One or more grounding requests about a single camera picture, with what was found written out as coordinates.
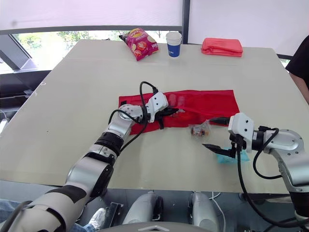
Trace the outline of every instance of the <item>black shirt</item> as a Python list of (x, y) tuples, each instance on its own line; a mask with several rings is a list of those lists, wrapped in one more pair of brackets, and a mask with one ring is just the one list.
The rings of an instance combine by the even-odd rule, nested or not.
[(309, 36), (299, 46), (286, 70), (298, 76), (306, 82), (309, 87)]

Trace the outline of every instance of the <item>blue paper cup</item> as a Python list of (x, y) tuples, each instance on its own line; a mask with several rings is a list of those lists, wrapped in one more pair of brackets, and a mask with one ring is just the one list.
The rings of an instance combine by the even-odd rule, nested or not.
[(175, 31), (169, 32), (166, 34), (166, 41), (168, 43), (169, 56), (178, 57), (180, 54), (182, 35)]
[(169, 45), (168, 44), (168, 50), (169, 50), (170, 57), (178, 57), (180, 54), (180, 44), (179, 45)]

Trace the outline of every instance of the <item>person's arm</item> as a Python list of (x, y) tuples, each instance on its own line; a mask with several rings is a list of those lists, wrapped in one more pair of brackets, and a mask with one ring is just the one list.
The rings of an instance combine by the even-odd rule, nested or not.
[(308, 89), (304, 79), (302, 79), (298, 76), (295, 76), (292, 73), (290, 73), (290, 76), (293, 79), (293, 81), (295, 82), (295, 84), (297, 85), (297, 87), (300, 90), (300, 92), (302, 93), (302, 95), (304, 96), (307, 103), (309, 104), (309, 89)]

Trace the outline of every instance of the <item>black cable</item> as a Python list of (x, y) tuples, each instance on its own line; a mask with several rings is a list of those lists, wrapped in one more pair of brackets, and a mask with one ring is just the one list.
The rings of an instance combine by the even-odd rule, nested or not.
[(20, 203), (15, 210), (10, 214), (10, 216), (8, 217), (8, 219), (6, 219), (4, 225), (2, 226), (0, 232), (8, 232), (11, 225), (13, 224), (14, 220), (17, 218), (18, 214), (20, 213), (20, 211), (22, 211), (24, 209), (24, 207), (27, 204), (30, 204), (32, 201), (26, 201), (26, 202), (22, 202)]
[(148, 124), (148, 122), (146, 122), (146, 123), (144, 124), (144, 127), (140, 130), (140, 132), (139, 132), (138, 134), (136, 134), (130, 141), (128, 141), (125, 145), (123, 145), (123, 147), (120, 149), (120, 151), (123, 151), (131, 142), (133, 142), (134, 140), (136, 140), (136, 139), (140, 136), (140, 134), (142, 134), (142, 133), (144, 132), (144, 130), (145, 130), (146, 127), (147, 127), (147, 124)]
[[(294, 221), (294, 220), (296, 220), (296, 218), (295, 218), (295, 217), (291, 217), (291, 218), (282, 220), (282, 221), (280, 221), (280, 222), (281, 222), (281, 223), (284, 223), (284, 222), (289, 222), (289, 221)], [(264, 230), (264, 232), (269, 232), (269, 231), (270, 231), (271, 229), (273, 229), (274, 227), (276, 227), (276, 226), (270, 225), (269, 227), (266, 228), (266, 230)]]
[(95, 198), (97, 198), (97, 197), (92, 197), (92, 198), (90, 198), (90, 199), (87, 201), (87, 203), (85, 204), (85, 206), (88, 205), (90, 202), (92, 202)]
[(113, 117), (113, 115), (114, 115), (116, 112), (123, 113), (124, 115), (126, 115), (127, 117), (129, 117), (130, 119), (132, 119), (134, 122), (136, 122), (136, 123), (139, 123), (139, 124), (140, 124), (140, 122), (139, 122), (138, 120), (136, 120), (134, 117), (132, 117), (131, 115), (129, 115), (127, 112), (125, 112), (125, 111), (123, 111), (123, 110), (119, 110), (119, 109), (114, 110), (114, 111), (111, 113), (110, 119), (108, 120), (108, 124), (110, 124), (110, 123), (111, 123), (111, 121), (112, 121), (112, 117)]
[(308, 232), (309, 230), (305, 226), (300, 226), (302, 232)]
[(144, 115), (144, 117), (143, 117), (143, 121), (144, 121), (143, 124), (144, 124), (144, 126), (143, 126), (143, 128), (140, 130), (140, 132), (139, 132), (138, 134), (136, 134), (130, 141), (128, 141), (125, 145), (123, 145), (123, 147), (120, 149), (121, 152), (122, 152), (131, 142), (133, 142), (134, 140), (136, 140), (136, 139), (144, 132), (144, 130), (146, 129), (146, 127), (147, 127), (147, 125), (148, 125), (147, 108), (146, 108), (146, 103), (145, 103), (145, 99), (144, 99), (143, 92), (142, 92), (142, 86), (143, 86), (143, 84), (147, 84), (147, 85), (149, 85), (151, 88), (153, 88), (153, 93), (154, 93), (154, 94), (158, 92), (157, 88), (156, 88), (154, 85), (150, 84), (149, 82), (147, 82), (147, 81), (142, 81), (142, 82), (140, 83), (140, 98), (141, 98), (141, 103), (142, 103), (142, 108), (141, 108), (141, 109), (142, 109), (143, 115)]
[(238, 176), (239, 176), (239, 181), (240, 181), (240, 185), (243, 191), (243, 194), (246, 198), (246, 200), (248, 201), (249, 205), (252, 207), (252, 209), (260, 216), (262, 217), (265, 221), (267, 221), (270, 224), (273, 224), (275, 226), (278, 227), (283, 227), (283, 228), (292, 228), (292, 227), (299, 227), (299, 226), (303, 226), (309, 223), (309, 218), (303, 221), (298, 221), (298, 222), (292, 222), (292, 223), (282, 223), (282, 222), (278, 222), (278, 221), (273, 221), (271, 219), (269, 219), (268, 217), (266, 217), (262, 212), (260, 212), (258, 210), (258, 208), (256, 208), (256, 206), (254, 205), (252, 199), (250, 198), (245, 184), (243, 182), (243, 178), (242, 178), (242, 174), (241, 174), (241, 158), (240, 158), (240, 151), (242, 149), (242, 144), (237, 144), (237, 168), (238, 168)]
[(282, 175), (276, 175), (276, 176), (264, 176), (262, 174), (260, 174), (256, 168), (256, 162), (257, 162), (257, 158), (259, 157), (259, 155), (262, 153), (262, 151), (265, 149), (265, 147), (273, 140), (273, 138), (279, 133), (279, 129), (278, 128), (273, 128), (271, 129), (273, 131), (275, 131), (271, 137), (263, 144), (263, 146), (258, 150), (258, 152), (256, 153), (254, 159), (253, 159), (253, 169), (255, 171), (255, 173), (263, 178), (263, 179), (267, 179), (267, 180), (273, 180), (273, 179), (277, 179), (277, 178), (281, 178)]

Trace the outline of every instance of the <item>window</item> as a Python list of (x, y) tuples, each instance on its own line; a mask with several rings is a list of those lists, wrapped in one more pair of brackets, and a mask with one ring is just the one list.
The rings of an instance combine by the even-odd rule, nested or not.
[[(40, 68), (54, 68), (81, 39), (120, 40), (125, 30), (53, 31), (14, 34)], [(146, 31), (158, 43), (166, 43), (169, 31)]]
[(8, 66), (1, 58), (0, 58), (0, 73), (4, 71), (12, 70), (10, 66)]

